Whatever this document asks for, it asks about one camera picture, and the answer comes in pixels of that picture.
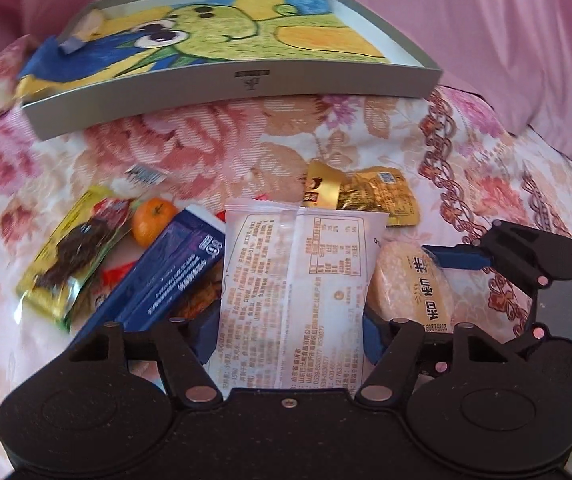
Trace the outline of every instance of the floral fabric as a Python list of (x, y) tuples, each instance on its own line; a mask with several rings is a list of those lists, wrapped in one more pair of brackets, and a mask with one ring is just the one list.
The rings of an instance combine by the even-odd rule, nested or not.
[[(391, 240), (470, 243), (493, 219), (572, 236), (572, 163), (533, 131), (507, 134), (479, 98), (437, 88), (428, 100), (363, 96), (257, 98), (164, 110), (38, 142), (18, 107), (0, 118), (0, 402), (70, 337), (24, 311), (14, 287), (92, 183), (136, 162), (169, 171), (178, 198), (215, 212), (233, 196), (298, 202), (307, 163), (344, 171), (393, 166), (418, 226)], [(500, 340), (522, 332), (527, 298), (492, 270), (448, 270), (456, 320)], [(10, 465), (0, 446), (0, 478)]]

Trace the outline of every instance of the tangerine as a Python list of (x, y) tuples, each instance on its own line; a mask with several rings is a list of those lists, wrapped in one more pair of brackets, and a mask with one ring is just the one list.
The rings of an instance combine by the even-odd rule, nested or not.
[(147, 248), (170, 223), (179, 210), (169, 200), (151, 198), (141, 204), (132, 216), (132, 235)]

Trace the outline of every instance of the box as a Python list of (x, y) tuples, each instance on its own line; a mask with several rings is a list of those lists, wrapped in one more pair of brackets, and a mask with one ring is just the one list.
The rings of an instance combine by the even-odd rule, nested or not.
[(426, 97), (441, 74), (354, 0), (99, 0), (40, 47), (18, 93), (37, 136), (50, 139), (237, 98)]

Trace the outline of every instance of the barcode sticker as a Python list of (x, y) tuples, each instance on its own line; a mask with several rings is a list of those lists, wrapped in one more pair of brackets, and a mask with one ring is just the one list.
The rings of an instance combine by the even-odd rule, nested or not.
[(381, 171), (378, 175), (380, 176), (380, 179), (384, 184), (396, 184), (397, 183), (397, 180), (395, 179), (395, 177), (387, 171)]
[(143, 164), (135, 164), (125, 171), (126, 177), (138, 184), (155, 186), (166, 179), (166, 174), (162, 171), (153, 170)]

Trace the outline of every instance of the yellow snack package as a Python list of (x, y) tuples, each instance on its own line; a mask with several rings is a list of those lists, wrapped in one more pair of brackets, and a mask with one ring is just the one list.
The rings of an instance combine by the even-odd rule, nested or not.
[(419, 224), (419, 206), (404, 175), (374, 166), (347, 176), (319, 160), (308, 165), (303, 205), (388, 213), (388, 225)]
[(70, 327), (66, 317), (108, 251), (128, 232), (132, 200), (91, 186), (48, 238), (20, 279), (21, 303)]
[(452, 332), (454, 299), (442, 270), (421, 247), (382, 245), (368, 286), (367, 303), (386, 321), (405, 317), (426, 332)]

